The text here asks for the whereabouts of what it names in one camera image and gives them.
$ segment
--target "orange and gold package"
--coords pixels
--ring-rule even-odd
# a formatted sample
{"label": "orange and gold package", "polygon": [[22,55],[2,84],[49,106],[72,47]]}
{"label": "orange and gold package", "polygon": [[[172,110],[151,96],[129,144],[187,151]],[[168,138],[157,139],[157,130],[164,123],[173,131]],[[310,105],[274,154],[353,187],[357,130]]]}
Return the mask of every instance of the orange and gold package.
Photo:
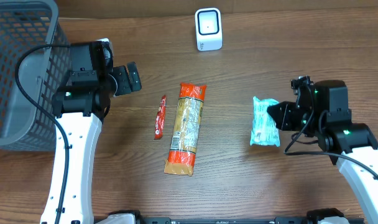
{"label": "orange and gold package", "polygon": [[206,87],[181,83],[166,174],[193,175]]}

